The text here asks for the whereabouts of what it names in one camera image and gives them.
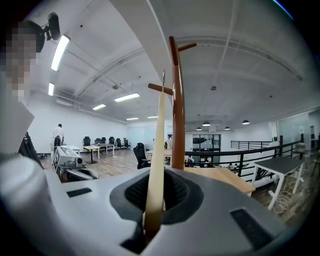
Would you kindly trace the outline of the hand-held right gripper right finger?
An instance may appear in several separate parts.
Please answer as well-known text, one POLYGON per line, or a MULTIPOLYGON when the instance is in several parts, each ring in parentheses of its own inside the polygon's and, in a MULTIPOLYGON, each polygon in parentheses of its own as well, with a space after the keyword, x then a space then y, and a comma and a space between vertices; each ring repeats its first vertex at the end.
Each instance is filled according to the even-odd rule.
POLYGON ((199 209, 186 221, 163 224, 143 256, 273 255, 287 233, 271 211, 234 186, 174 169, 203 191, 199 209))

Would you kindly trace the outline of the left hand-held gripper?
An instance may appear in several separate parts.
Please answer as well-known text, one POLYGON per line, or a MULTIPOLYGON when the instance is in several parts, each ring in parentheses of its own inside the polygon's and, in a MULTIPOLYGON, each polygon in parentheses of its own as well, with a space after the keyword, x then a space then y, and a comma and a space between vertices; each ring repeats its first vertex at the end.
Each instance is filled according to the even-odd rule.
POLYGON ((99 174, 87 167, 83 158, 74 150, 58 146, 53 157, 53 166, 62 182, 95 180, 99 174))

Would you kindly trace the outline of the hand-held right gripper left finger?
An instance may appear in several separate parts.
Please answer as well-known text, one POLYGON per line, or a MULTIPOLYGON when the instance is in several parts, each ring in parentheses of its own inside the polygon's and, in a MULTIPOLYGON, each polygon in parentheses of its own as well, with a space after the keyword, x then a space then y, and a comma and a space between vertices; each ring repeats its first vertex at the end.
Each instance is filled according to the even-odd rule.
POLYGON ((45 252, 54 256, 149 256, 143 212, 125 196, 148 170, 61 183, 46 171, 45 252))

